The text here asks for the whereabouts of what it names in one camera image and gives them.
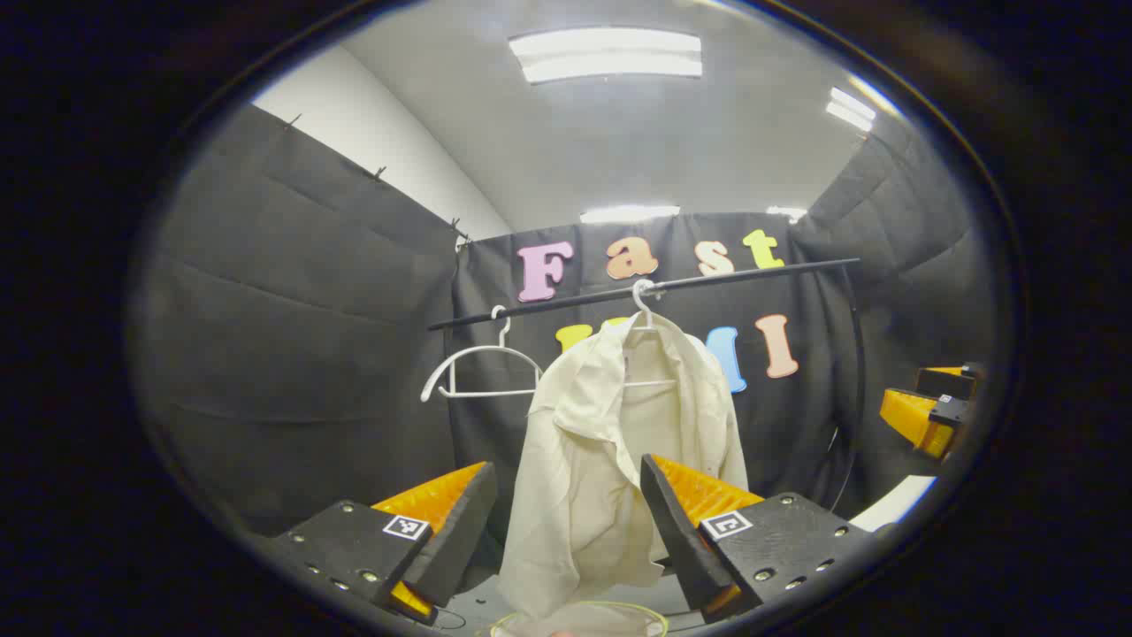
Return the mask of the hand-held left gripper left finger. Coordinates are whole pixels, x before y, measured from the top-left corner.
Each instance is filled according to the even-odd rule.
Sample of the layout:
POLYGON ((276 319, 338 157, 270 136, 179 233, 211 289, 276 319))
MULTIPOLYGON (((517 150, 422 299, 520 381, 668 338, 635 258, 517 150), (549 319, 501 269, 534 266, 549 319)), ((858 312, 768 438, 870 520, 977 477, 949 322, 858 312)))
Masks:
POLYGON ((434 626, 465 589, 498 494, 492 460, 401 489, 340 489, 263 533, 260 544, 295 577, 434 626))

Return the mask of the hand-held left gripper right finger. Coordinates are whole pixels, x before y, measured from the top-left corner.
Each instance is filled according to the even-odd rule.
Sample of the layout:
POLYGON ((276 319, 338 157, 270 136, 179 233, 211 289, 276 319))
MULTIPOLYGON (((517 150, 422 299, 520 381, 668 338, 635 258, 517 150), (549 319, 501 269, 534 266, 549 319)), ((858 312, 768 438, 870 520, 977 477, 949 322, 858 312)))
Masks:
POLYGON ((801 494, 753 494, 654 453, 638 483, 683 596, 707 625, 784 606, 856 573, 875 548, 874 533, 801 494))

